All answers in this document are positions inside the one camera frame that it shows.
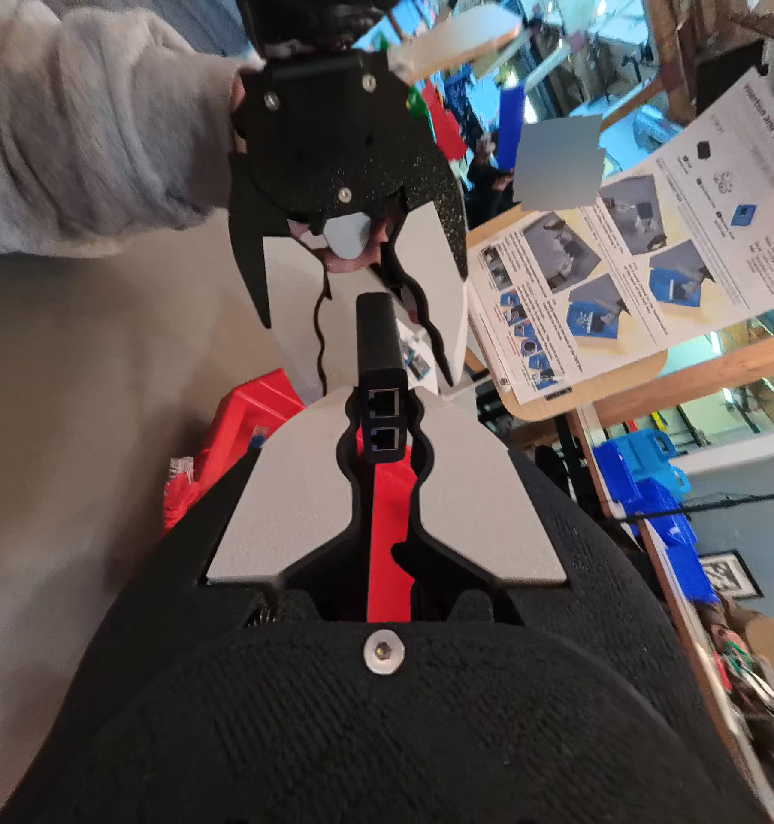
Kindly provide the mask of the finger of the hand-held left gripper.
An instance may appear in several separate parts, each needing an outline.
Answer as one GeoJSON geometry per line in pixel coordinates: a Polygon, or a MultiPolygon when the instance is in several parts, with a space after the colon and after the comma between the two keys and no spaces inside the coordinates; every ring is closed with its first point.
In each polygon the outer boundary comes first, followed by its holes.
{"type": "Polygon", "coordinates": [[[327,378],[318,312],[328,295],[324,261],[292,236],[265,237],[263,252],[271,331],[282,366],[298,396],[322,397],[327,378]]]}
{"type": "Polygon", "coordinates": [[[381,267],[385,282],[411,299],[442,376],[449,386],[455,386],[467,349],[467,278],[434,202],[404,216],[382,245],[381,267]]]}

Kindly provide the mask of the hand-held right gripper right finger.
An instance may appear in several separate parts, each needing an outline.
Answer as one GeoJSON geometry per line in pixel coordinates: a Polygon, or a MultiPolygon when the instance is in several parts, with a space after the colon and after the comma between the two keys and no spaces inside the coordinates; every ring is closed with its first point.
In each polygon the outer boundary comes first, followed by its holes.
{"type": "Polygon", "coordinates": [[[555,587],[567,574],[511,454],[475,418],[425,389],[408,397],[407,535],[396,563],[437,589],[555,587]]]}

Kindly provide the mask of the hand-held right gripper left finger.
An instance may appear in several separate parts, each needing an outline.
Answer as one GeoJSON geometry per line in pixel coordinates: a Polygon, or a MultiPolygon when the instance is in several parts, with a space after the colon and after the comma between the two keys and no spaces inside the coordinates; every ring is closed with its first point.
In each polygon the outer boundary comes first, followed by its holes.
{"type": "Polygon", "coordinates": [[[332,589],[361,545],[355,392],[343,386],[300,411],[258,453],[215,555],[210,585],[332,589]]]}

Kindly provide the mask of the black network adapter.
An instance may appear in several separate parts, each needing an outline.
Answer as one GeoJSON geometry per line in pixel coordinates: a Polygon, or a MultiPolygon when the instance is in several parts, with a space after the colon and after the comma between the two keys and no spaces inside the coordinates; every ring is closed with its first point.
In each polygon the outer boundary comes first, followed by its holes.
{"type": "Polygon", "coordinates": [[[355,312],[363,455],[372,465],[399,462],[406,451],[408,376],[392,296],[360,294],[355,312]]]}

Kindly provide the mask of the red storage bin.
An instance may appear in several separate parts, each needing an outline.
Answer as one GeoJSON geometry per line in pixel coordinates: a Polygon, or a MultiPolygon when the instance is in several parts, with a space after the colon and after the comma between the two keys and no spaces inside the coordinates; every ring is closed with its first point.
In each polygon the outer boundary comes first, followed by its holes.
{"type": "MultiPolygon", "coordinates": [[[[304,408],[281,368],[234,387],[221,399],[203,445],[193,457],[197,482],[194,504],[248,448],[261,448],[269,436],[304,408]]],[[[412,617],[414,581],[392,555],[393,546],[405,541],[408,532],[411,494],[417,479],[411,456],[412,450],[407,447],[402,461],[375,470],[368,596],[370,622],[406,623],[412,617]]],[[[164,525],[163,536],[171,529],[166,530],[164,525]]]]}

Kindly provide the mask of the person's left hand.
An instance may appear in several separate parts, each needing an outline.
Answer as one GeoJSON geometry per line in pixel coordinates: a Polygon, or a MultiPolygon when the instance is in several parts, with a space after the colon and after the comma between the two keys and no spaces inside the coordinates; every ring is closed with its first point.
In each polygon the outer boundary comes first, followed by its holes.
{"type": "Polygon", "coordinates": [[[354,272],[380,263],[381,247],[388,242],[394,224],[393,218],[354,212],[331,218],[321,233],[315,233],[307,223],[288,220],[291,236],[332,273],[354,272]]]}

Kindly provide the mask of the red plastic object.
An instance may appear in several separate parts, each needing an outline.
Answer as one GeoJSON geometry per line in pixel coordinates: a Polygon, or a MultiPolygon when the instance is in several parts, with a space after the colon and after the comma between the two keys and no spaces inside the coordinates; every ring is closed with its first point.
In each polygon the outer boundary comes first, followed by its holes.
{"type": "Polygon", "coordinates": [[[437,86],[426,81],[421,96],[430,115],[435,144],[447,161],[462,161],[467,146],[462,139],[460,125],[453,113],[444,105],[444,98],[437,86]]]}

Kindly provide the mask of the blue panel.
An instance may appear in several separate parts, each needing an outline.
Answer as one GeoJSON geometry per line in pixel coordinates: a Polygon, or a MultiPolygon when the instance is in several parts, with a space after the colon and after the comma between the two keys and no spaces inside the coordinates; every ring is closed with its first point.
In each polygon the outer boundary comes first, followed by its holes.
{"type": "Polygon", "coordinates": [[[515,169],[521,132],[526,124],[526,99],[525,83],[505,88],[500,94],[496,164],[505,171],[515,169]]]}

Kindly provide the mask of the white wooden-edged board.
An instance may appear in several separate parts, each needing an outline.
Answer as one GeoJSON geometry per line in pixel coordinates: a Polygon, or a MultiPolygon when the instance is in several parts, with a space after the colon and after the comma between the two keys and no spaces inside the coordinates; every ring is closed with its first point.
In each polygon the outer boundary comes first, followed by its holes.
{"type": "Polygon", "coordinates": [[[499,50],[524,29],[523,16],[497,3],[484,3],[437,23],[421,35],[391,46],[390,71],[413,85],[499,50]]]}

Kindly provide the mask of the light blue bin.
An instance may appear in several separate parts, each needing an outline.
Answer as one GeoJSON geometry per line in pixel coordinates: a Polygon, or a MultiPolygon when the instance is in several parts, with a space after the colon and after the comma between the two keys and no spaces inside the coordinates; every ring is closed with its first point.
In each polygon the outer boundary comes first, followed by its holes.
{"type": "Polygon", "coordinates": [[[608,440],[605,446],[619,454],[637,485],[641,481],[655,480],[680,502],[690,491],[689,478],[671,462],[678,453],[666,433],[639,429],[608,440]]]}

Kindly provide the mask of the dark blue bin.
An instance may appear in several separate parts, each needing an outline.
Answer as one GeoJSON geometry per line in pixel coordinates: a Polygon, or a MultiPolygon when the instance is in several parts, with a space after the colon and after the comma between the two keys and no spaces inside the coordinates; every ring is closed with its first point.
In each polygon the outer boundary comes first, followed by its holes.
{"type": "Polygon", "coordinates": [[[683,501],[655,480],[636,484],[619,454],[605,446],[608,440],[594,447],[592,453],[611,500],[619,503],[626,514],[649,519],[665,546],[682,593],[691,603],[719,604],[720,599],[699,562],[698,538],[681,511],[683,501]]]}

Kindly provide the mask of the printed instruction sheet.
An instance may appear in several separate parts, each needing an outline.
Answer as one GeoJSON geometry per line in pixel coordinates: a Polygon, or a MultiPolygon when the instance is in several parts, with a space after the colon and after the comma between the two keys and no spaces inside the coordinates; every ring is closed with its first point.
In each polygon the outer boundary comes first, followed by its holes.
{"type": "Polygon", "coordinates": [[[774,309],[774,95],[753,67],[586,207],[469,250],[469,320],[523,406],[774,309]]]}

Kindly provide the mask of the wooden beam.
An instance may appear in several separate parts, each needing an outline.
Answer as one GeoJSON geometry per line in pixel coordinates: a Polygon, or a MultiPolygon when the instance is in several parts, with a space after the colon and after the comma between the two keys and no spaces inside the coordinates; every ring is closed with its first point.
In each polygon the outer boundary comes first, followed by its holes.
{"type": "Polygon", "coordinates": [[[610,427],[774,376],[774,336],[594,402],[599,422],[610,427]]]}

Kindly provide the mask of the black and white tag marker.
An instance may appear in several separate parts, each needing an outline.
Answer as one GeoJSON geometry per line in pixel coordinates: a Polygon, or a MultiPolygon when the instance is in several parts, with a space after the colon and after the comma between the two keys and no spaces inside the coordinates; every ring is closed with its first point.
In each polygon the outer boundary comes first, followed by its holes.
{"type": "Polygon", "coordinates": [[[718,595],[737,602],[763,598],[761,587],[739,551],[702,554],[699,562],[718,595]]]}

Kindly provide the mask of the wooden-edged table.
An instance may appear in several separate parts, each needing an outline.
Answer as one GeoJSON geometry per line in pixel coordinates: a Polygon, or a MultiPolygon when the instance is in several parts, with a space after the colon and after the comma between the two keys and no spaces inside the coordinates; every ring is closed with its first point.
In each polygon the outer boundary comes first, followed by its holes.
{"type": "MultiPolygon", "coordinates": [[[[691,448],[673,463],[689,478],[692,506],[774,494],[774,432],[706,448],[691,448]]],[[[696,512],[692,523],[701,555],[737,551],[761,596],[736,602],[761,617],[747,635],[774,668],[774,500],[696,512]]]]}

